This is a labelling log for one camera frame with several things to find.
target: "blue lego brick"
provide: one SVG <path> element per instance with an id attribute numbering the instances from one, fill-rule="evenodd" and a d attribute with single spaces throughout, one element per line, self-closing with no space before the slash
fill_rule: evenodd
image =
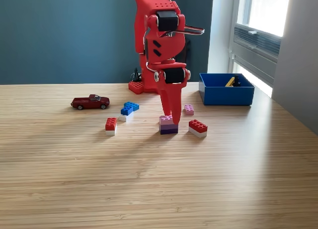
<path id="1" fill-rule="evenodd" d="M 159 130 L 172 130 L 172 129 L 178 129 L 179 125 L 170 124 L 170 125 L 159 125 Z"/>
<path id="2" fill-rule="evenodd" d="M 134 111 L 139 110 L 139 105 L 134 103 L 134 102 L 128 101 L 128 102 L 124 103 L 124 106 L 131 106 L 131 107 L 134 108 Z"/>
<path id="3" fill-rule="evenodd" d="M 128 116 L 133 111 L 134 111 L 134 108 L 132 106 L 125 106 L 123 109 L 121 109 L 120 113 L 122 115 Z"/>
<path id="4" fill-rule="evenodd" d="M 161 130 L 160 134 L 161 135 L 178 134 L 178 129 Z"/>

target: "window frame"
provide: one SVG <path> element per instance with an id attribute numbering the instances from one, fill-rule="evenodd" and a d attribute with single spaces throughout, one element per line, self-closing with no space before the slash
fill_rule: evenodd
<path id="1" fill-rule="evenodd" d="M 244 0 L 243 8 L 250 9 L 252 0 Z M 244 11 L 239 5 L 240 0 L 234 0 L 233 17 L 229 45 L 229 73 L 234 71 L 234 63 L 244 66 L 252 74 L 256 75 L 269 86 L 273 86 L 278 55 L 260 49 L 235 36 L 235 28 L 241 28 L 247 31 L 256 31 L 259 35 L 267 36 L 281 41 L 282 37 L 254 29 L 245 25 L 237 24 L 239 11 L 243 11 L 242 22 L 248 24 L 250 11 Z"/>

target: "yellow object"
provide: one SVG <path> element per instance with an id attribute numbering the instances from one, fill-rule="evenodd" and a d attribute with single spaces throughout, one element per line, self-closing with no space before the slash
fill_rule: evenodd
<path id="1" fill-rule="evenodd" d="M 226 84 L 226 86 L 232 86 L 234 83 L 234 79 L 235 77 L 231 78 L 231 80 L 228 82 L 228 84 Z"/>

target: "red lego brick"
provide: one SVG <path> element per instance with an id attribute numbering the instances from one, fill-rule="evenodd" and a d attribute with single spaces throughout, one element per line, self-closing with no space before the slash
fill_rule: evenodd
<path id="1" fill-rule="evenodd" d="M 198 120 L 189 121 L 189 127 L 191 127 L 193 130 L 199 133 L 208 131 L 208 127 L 203 123 L 199 122 Z"/>
<path id="2" fill-rule="evenodd" d="M 128 84 L 128 88 L 135 94 L 141 94 L 144 92 L 144 83 L 142 81 L 140 82 L 131 81 Z"/>
<path id="3" fill-rule="evenodd" d="M 112 117 L 108 118 L 105 125 L 106 131 L 114 131 L 117 125 L 117 118 Z"/>

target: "teal wall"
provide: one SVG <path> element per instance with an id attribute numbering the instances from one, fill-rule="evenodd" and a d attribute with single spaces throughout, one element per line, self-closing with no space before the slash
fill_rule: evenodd
<path id="1" fill-rule="evenodd" d="M 189 25 L 192 80 L 207 71 L 212 0 L 175 0 Z M 128 82 L 135 0 L 0 0 L 0 84 Z"/>

